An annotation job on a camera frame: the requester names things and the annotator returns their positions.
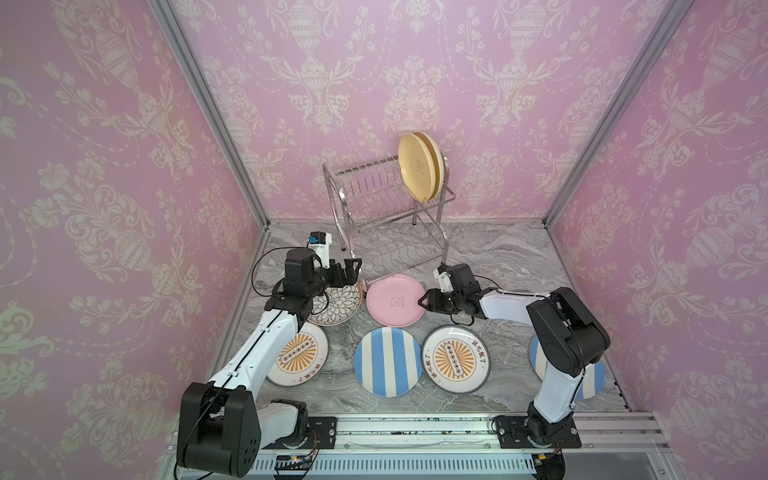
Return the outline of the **pink bear plate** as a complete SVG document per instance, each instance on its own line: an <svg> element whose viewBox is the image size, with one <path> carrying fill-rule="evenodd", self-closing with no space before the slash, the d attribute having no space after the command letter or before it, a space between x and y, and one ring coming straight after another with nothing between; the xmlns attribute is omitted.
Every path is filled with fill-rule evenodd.
<svg viewBox="0 0 768 480"><path fill-rule="evenodd" d="M404 328L424 315L418 301L426 294L415 278L395 274L374 282L367 291L366 307L378 323L386 327Z"/></svg>

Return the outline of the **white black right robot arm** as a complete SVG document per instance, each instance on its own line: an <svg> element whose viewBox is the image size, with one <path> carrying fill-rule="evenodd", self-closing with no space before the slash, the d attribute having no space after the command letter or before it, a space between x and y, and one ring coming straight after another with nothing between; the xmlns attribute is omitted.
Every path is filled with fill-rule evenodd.
<svg viewBox="0 0 768 480"><path fill-rule="evenodd" d="M571 429L573 402L587 367L598 363L610 347L607 331L569 287L548 294L483 288L464 263L442 264L434 276L439 286L418 300L425 310L534 329L547 364L541 388L527 410L526 433L537 447L552 445Z"/></svg>

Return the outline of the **yellow bear plate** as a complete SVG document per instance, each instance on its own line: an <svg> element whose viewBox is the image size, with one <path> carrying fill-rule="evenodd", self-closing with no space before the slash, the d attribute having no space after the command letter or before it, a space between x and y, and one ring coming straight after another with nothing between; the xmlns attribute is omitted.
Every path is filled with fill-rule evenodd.
<svg viewBox="0 0 768 480"><path fill-rule="evenodd" d="M398 145L398 163L401 177L412 197L420 203L434 198L436 170L432 147L426 133L404 135Z"/></svg>

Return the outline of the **cream beige plate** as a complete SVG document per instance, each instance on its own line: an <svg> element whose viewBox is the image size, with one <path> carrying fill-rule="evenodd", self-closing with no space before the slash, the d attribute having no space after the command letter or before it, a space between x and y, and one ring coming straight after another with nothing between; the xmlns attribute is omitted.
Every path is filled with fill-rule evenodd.
<svg viewBox="0 0 768 480"><path fill-rule="evenodd" d="M443 186L445 184L445 177L447 172L445 157L438 143L430 135L426 135L426 137L427 137L427 140L429 141L429 145L432 147L432 150L433 150L435 170L437 175L436 186L435 186L432 198L437 198L440 195L443 189Z"/></svg>

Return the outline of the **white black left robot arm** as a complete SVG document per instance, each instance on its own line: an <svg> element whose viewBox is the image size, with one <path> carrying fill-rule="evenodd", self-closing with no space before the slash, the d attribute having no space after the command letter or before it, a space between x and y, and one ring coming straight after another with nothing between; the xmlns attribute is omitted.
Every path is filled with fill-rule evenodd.
<svg viewBox="0 0 768 480"><path fill-rule="evenodd" d="M284 274L266 294L255 330L221 370L193 382L181 397L176 467L242 478L260 449L275 442L300 445L310 427L305 403L279 399L258 408L256 398L279 355L330 288L358 282L363 262L337 262L312 234L304 247L286 248Z"/></svg>

